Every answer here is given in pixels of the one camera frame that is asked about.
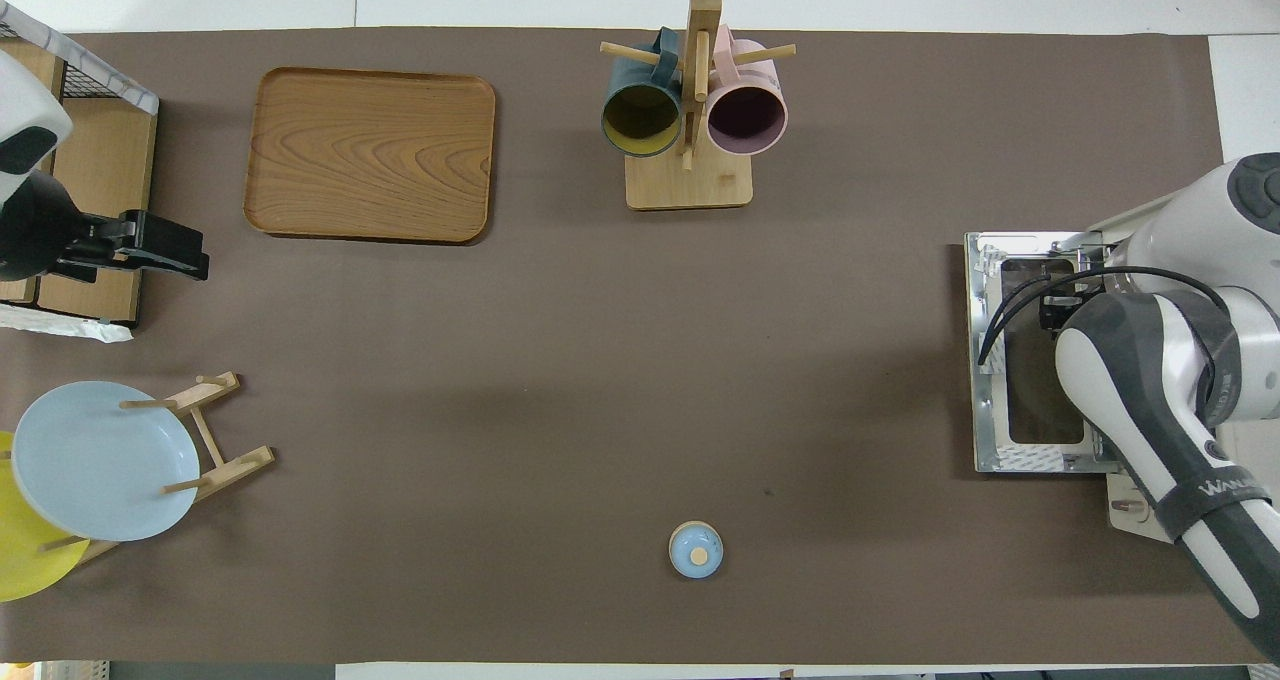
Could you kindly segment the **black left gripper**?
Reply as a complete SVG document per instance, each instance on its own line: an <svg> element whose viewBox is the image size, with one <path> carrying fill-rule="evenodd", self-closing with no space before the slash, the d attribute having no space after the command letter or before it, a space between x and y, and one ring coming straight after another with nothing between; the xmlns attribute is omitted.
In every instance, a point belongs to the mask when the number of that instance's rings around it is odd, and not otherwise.
<svg viewBox="0 0 1280 680"><path fill-rule="evenodd" d="M1 270L93 284L100 269L152 269L206 282L204 234L145 210L81 211L50 175L31 175L4 201Z"/></svg>

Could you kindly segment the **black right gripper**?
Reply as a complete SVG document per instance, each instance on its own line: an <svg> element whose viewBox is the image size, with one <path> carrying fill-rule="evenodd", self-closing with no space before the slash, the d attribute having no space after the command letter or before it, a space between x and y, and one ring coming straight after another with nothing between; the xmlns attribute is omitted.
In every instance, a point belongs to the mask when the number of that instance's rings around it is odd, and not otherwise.
<svg viewBox="0 0 1280 680"><path fill-rule="evenodd" d="M1041 293L1041 329L1059 334L1070 318L1087 302L1087 289L1062 286Z"/></svg>

